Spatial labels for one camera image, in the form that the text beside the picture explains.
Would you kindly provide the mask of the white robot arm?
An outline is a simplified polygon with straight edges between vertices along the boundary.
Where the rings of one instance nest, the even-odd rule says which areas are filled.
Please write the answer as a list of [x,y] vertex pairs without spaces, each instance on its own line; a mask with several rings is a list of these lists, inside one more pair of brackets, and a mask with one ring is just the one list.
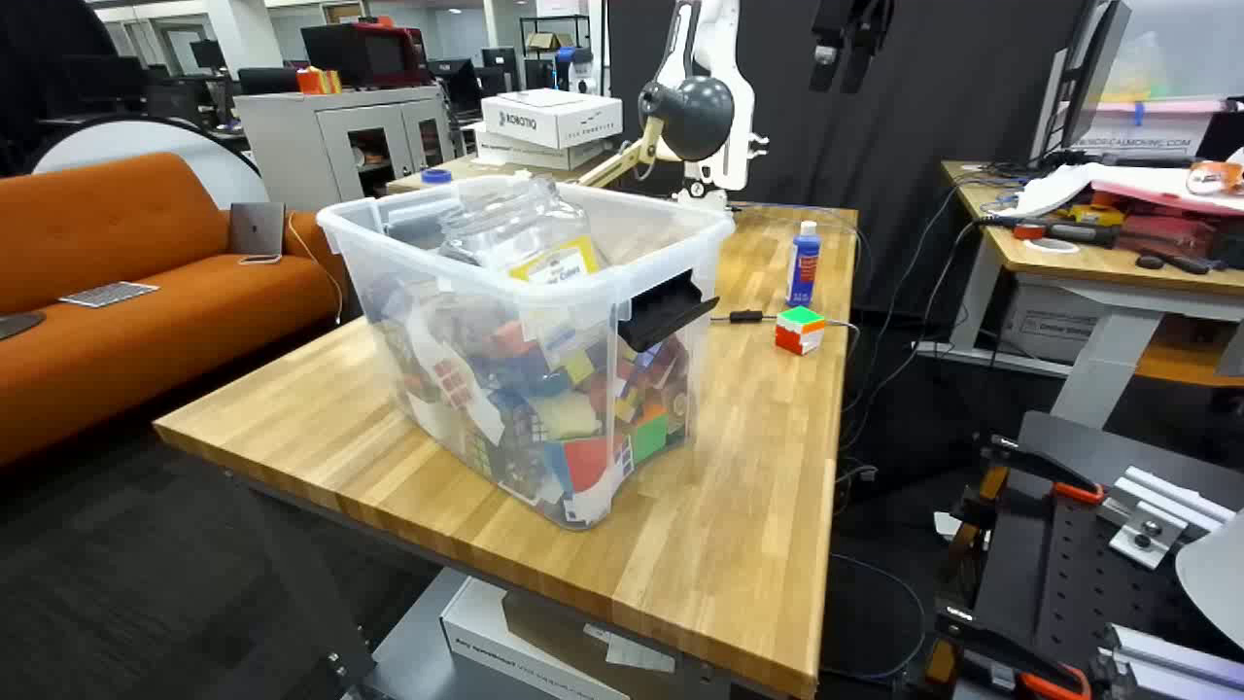
[[754,85],[739,72],[741,0],[674,0],[669,44],[639,107],[683,175],[741,191],[769,149],[754,129]]

